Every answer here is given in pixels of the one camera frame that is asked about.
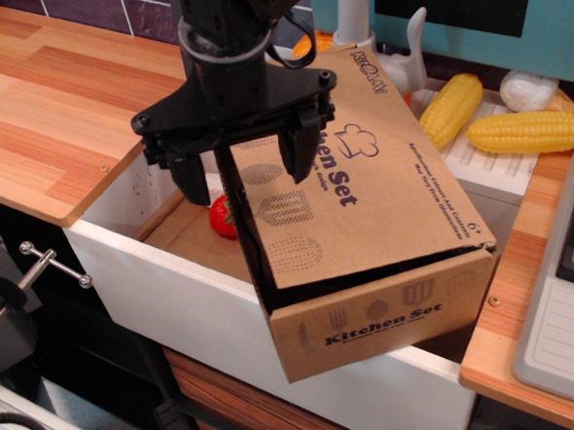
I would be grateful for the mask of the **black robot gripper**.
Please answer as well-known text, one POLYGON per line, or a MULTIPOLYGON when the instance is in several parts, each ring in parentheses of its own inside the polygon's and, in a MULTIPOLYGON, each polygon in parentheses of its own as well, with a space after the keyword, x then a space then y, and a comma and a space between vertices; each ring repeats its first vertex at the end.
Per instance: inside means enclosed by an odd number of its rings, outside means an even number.
POLYGON ((274 136, 295 183, 309 175, 322 129, 335 117, 335 73, 263 59, 193 69, 175 92, 131 120, 148 164, 170 169, 189 202, 210 204, 201 156, 274 136))

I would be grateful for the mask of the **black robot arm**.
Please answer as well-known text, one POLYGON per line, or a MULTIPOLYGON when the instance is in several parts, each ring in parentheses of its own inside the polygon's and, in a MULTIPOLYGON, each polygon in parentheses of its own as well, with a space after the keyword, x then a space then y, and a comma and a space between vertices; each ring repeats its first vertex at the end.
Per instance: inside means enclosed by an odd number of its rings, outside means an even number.
POLYGON ((147 163, 168 169, 190 202, 207 205, 202 153, 277 136, 287 173, 305 180, 335 116, 329 92, 338 78, 311 68, 315 50, 286 60, 273 46, 281 18, 314 35, 292 12, 301 0, 176 1, 186 81, 131 120, 147 163))

